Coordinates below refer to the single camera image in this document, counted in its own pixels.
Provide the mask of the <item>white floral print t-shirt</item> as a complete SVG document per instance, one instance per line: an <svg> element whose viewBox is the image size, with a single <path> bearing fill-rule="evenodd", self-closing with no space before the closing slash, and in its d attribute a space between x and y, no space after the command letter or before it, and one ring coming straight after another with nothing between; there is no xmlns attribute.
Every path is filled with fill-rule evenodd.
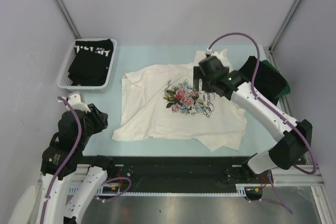
<svg viewBox="0 0 336 224"><path fill-rule="evenodd" d="M151 65L122 77L121 125L112 139L139 141L149 137L197 139L210 151L239 150L245 134L245 110L216 93L196 87L193 69L205 58L178 65Z"/></svg>

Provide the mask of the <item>white plastic laundry basket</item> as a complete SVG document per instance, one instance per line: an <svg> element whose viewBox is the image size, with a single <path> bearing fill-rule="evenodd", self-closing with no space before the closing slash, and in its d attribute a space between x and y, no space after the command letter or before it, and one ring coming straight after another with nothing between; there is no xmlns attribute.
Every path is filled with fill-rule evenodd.
<svg viewBox="0 0 336 224"><path fill-rule="evenodd" d="M62 66L60 68L60 72L57 78L57 86L61 89L67 89L70 91L88 91L88 92L105 92L105 90L107 89L108 83L109 83L109 79L111 76L111 70L112 70L112 66L113 66L113 61L114 61L114 57L116 54L116 48L117 48L117 41L114 39L111 39L113 44L114 44L114 52L112 54L112 59L110 62L110 66L109 66L109 71L108 71L108 75L107 75L107 79L106 82L104 83L104 85L102 86L98 86L98 87L94 87L94 86L73 86L72 85L72 81L69 79L68 77L68 70L70 65L72 64L74 57L75 57L75 52L74 52L74 45L75 42L77 40L79 41L84 41L84 40L105 40L105 39L111 39L111 38L84 38L84 39L76 39L69 47L65 59L62 63Z"/></svg>

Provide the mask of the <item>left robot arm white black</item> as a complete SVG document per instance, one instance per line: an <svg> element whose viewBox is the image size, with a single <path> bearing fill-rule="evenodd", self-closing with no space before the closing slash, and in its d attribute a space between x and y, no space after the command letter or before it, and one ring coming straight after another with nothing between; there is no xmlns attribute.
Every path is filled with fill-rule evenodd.
<svg viewBox="0 0 336 224"><path fill-rule="evenodd" d="M42 154L42 196L37 223L81 223L103 182L115 178L117 168L111 157L98 155L70 201L70 184L90 138L108 126L108 115L94 104L86 104L79 92L59 97L66 106L58 121L58 131Z"/></svg>

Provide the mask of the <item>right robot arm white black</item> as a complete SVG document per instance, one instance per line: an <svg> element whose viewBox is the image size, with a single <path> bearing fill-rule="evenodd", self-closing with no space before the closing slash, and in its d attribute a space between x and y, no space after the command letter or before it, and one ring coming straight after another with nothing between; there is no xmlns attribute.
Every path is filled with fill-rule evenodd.
<svg viewBox="0 0 336 224"><path fill-rule="evenodd" d="M243 179L254 183L267 170L291 168L310 151L312 124L287 115L267 100L242 73L230 71L216 56L201 60L193 68L194 88L225 97L251 114L277 142L272 148L251 156L242 169Z"/></svg>

